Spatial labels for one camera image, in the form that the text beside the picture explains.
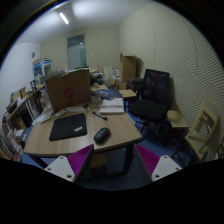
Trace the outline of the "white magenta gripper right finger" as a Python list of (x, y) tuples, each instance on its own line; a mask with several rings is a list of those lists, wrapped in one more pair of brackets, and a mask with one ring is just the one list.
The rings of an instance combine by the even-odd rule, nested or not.
[(135, 145), (135, 149), (152, 181), (157, 181), (181, 170), (181, 167), (168, 155), (158, 156), (154, 152), (138, 144)]

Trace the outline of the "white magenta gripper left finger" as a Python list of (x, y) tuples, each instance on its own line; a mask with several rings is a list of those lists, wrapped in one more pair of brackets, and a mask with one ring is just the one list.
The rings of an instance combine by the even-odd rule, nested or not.
[(69, 156), (59, 156), (45, 171), (69, 182), (78, 183), (85, 176), (94, 156), (94, 145), (86, 146)]

